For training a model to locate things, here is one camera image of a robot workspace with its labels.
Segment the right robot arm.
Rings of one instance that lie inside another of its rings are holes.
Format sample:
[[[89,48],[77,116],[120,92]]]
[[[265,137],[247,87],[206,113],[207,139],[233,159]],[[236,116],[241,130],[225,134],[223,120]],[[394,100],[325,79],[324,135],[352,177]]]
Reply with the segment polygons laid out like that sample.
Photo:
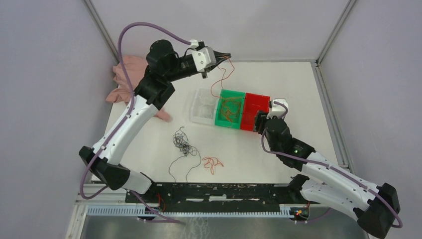
[[[299,171],[290,182],[288,198],[293,203],[304,199],[325,204],[357,222],[368,234],[384,239],[391,228],[402,228],[400,203],[394,186],[377,185],[330,163],[312,146],[294,138],[284,114],[259,111],[254,132],[261,135],[266,153]]]

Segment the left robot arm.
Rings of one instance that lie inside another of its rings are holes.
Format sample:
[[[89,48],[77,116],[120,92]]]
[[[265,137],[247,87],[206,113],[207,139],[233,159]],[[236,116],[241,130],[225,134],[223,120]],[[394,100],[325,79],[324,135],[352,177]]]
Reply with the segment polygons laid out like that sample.
[[[157,195],[153,182],[140,172],[121,165],[127,148],[142,127],[153,118],[174,93],[173,81],[201,74],[203,78],[223,61],[231,57],[192,41],[188,55],[179,56],[168,40],[155,41],[146,56],[148,63],[144,77],[134,89],[134,98],[114,126],[94,146],[83,146],[79,156],[90,172],[110,189],[120,188],[137,192],[144,202],[152,202]]]

